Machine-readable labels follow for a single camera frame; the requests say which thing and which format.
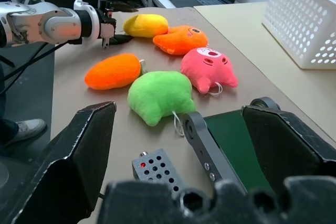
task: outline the plush toy face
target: plush toy face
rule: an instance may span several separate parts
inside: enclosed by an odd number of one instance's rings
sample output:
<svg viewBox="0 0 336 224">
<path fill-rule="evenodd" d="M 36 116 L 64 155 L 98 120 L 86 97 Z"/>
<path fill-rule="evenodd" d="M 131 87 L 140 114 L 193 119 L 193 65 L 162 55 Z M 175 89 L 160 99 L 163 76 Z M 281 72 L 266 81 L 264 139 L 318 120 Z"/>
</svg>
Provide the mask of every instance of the plush toy face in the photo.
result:
<svg viewBox="0 0 336 224">
<path fill-rule="evenodd" d="M 232 88 L 238 86 L 229 58 L 206 47 L 193 49 L 184 56 L 181 73 L 186 75 L 202 94 L 216 87 L 216 82 Z"/>
<path fill-rule="evenodd" d="M 191 99 L 192 86 L 183 74 L 149 72 L 138 78 L 128 93 L 128 104 L 149 126 L 155 126 L 164 116 L 195 111 Z"/>
<path fill-rule="evenodd" d="M 170 55 L 185 55 L 191 49 L 208 44 L 204 32 L 191 26 L 172 27 L 168 34 L 155 36 L 153 42 Z"/>
</svg>

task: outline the pant leg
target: pant leg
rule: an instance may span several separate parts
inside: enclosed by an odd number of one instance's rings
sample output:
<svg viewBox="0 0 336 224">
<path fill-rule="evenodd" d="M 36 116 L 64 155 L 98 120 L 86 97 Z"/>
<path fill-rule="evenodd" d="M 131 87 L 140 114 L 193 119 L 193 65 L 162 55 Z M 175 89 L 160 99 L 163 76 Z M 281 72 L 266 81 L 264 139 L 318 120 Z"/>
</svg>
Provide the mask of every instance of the pant leg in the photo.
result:
<svg viewBox="0 0 336 224">
<path fill-rule="evenodd" d="M 3 67 L 0 63 L 0 78 L 4 76 Z M 0 83 L 0 91 L 5 87 L 5 83 Z M 0 145 L 7 143 L 18 132 L 18 125 L 15 122 L 4 119 L 6 108 L 6 94 L 0 95 Z"/>
</svg>

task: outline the shoe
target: shoe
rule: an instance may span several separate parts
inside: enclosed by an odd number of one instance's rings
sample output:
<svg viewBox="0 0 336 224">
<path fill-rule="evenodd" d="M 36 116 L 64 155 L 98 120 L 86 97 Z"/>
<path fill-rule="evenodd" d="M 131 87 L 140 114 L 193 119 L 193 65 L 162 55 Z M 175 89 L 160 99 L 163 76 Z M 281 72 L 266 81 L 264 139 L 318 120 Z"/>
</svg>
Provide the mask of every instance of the shoe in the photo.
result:
<svg viewBox="0 0 336 224">
<path fill-rule="evenodd" d="M 5 146 L 32 138 L 46 127 L 46 123 L 42 119 L 17 122 L 17 125 L 19 126 L 17 134 L 12 140 L 9 140 Z"/>
</svg>

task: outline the pink pig plush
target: pink pig plush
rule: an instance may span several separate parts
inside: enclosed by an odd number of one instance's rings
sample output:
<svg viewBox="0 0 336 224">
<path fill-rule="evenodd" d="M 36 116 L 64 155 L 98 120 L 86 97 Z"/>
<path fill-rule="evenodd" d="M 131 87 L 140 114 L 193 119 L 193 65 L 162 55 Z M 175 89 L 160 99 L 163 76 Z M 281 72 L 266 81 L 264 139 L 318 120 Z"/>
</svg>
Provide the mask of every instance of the pink pig plush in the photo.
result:
<svg viewBox="0 0 336 224">
<path fill-rule="evenodd" d="M 210 88 L 218 84 L 232 88 L 238 86 L 229 58 L 206 47 L 192 49 L 183 57 L 181 73 L 202 94 L 208 93 Z"/>
</svg>

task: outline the orange carrot plush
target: orange carrot plush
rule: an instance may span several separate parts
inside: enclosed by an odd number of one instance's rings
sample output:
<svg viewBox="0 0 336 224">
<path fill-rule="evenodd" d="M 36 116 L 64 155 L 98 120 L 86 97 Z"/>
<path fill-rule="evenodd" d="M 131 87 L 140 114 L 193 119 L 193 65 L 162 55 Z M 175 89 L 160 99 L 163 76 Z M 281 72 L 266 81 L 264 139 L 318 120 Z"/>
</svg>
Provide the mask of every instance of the orange carrot plush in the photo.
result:
<svg viewBox="0 0 336 224">
<path fill-rule="evenodd" d="M 133 54 L 112 56 L 93 66 L 85 76 L 85 83 L 92 89 L 121 88 L 135 81 L 141 64 Z"/>
<path fill-rule="evenodd" d="M 198 28 L 178 26 L 170 28 L 168 34 L 155 36 L 153 42 L 170 55 L 185 55 L 194 48 L 206 47 L 208 39 Z"/>
</svg>

